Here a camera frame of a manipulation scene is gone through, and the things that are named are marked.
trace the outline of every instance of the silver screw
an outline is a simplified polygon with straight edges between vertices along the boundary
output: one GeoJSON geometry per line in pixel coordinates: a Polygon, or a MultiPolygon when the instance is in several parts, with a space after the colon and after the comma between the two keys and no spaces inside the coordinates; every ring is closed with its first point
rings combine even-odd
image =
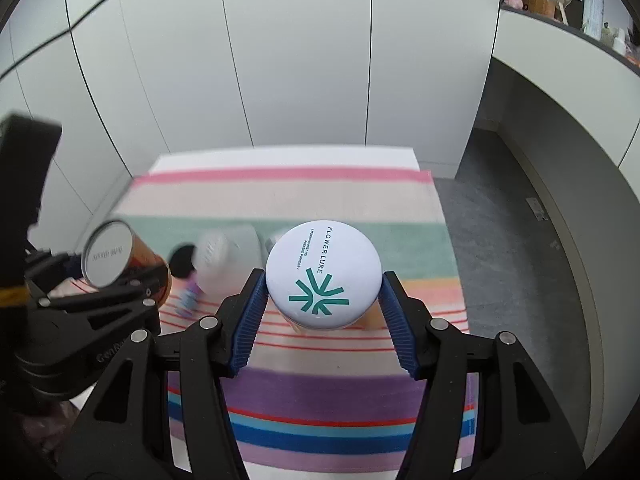
{"type": "Polygon", "coordinates": [[[218,326],[218,318],[213,316],[206,316],[200,320],[200,326],[205,330],[209,330],[210,328],[215,328],[218,326]]]}
{"type": "Polygon", "coordinates": [[[142,343],[146,339],[146,330],[139,328],[131,333],[131,340],[134,343],[142,343]]]}
{"type": "Polygon", "coordinates": [[[505,345],[512,345],[516,342],[516,336],[514,336],[511,332],[500,332],[500,341],[502,341],[505,345]]]}
{"type": "Polygon", "coordinates": [[[442,319],[441,317],[434,317],[431,320],[431,328],[436,330],[446,330],[449,326],[449,321],[442,319]]]}

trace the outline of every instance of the orange canister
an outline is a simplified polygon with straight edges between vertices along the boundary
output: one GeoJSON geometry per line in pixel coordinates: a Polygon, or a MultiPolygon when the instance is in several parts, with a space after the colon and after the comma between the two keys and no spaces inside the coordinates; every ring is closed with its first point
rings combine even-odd
{"type": "Polygon", "coordinates": [[[109,286],[131,269],[164,264],[167,283],[151,296],[158,306],[164,304],[171,291],[171,273],[164,259],[153,252],[122,220],[101,224],[89,237],[82,250],[82,275],[95,288],[109,286]]]}

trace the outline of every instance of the tiled floor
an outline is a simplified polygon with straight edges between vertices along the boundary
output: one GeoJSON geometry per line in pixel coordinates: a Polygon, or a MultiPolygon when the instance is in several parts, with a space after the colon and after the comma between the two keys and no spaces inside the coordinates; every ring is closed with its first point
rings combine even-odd
{"type": "Polygon", "coordinates": [[[474,130],[455,180],[436,180],[458,260],[471,332],[510,330],[556,394],[581,446],[590,407],[582,308],[554,226],[500,138],[474,130]]]}

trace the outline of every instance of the green logo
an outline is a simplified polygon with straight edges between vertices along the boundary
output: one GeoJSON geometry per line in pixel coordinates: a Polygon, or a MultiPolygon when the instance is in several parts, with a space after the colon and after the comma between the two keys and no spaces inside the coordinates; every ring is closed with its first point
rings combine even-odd
{"type": "Polygon", "coordinates": [[[318,296],[321,296],[327,299],[319,300],[316,304],[314,304],[314,307],[311,310],[312,314],[317,314],[318,312],[322,312],[326,316],[330,316],[331,311],[326,307],[327,305],[329,304],[330,305],[348,305],[349,304],[349,300],[338,300],[335,298],[334,299],[329,298],[329,296],[335,296],[336,294],[340,294],[341,292],[344,292],[344,289],[342,287],[334,288],[332,290],[326,290],[326,288],[329,286],[329,282],[331,281],[332,275],[330,274],[326,275],[324,277],[324,282],[322,282],[322,285],[320,285],[320,287],[318,287],[318,284],[316,283],[316,277],[314,276],[313,271],[311,269],[306,270],[306,275],[309,278],[309,283],[311,285],[311,288],[313,289],[313,292],[311,292],[309,287],[306,286],[305,283],[302,282],[302,280],[297,280],[296,285],[299,286],[300,289],[302,289],[302,292],[304,292],[306,296],[289,296],[289,301],[305,301],[304,306],[300,309],[302,310],[302,312],[306,312],[307,310],[309,310],[311,305],[314,304],[314,293],[316,293],[318,296]]]}

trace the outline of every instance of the colorful striped cloth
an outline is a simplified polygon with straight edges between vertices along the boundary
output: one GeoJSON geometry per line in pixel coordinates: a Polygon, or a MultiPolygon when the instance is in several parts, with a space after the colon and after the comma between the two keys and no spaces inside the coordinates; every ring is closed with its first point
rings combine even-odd
{"type": "MultiPolygon", "coordinates": [[[[167,257],[204,230],[251,224],[260,241],[312,219],[362,231],[383,269],[433,315],[468,332],[466,309],[444,216],[431,175],[377,168],[236,168],[150,174],[134,181],[114,216],[167,257]]],[[[217,305],[204,298],[191,318],[179,280],[162,307],[162,332],[183,330],[217,305]]],[[[184,437],[180,383],[169,378],[172,434],[184,437]]],[[[223,388],[242,458],[252,478],[304,478],[397,470],[424,391],[400,368],[385,327],[296,333],[271,301],[249,364],[223,388]]],[[[467,380],[456,468],[473,453],[477,378],[467,380]]]]}

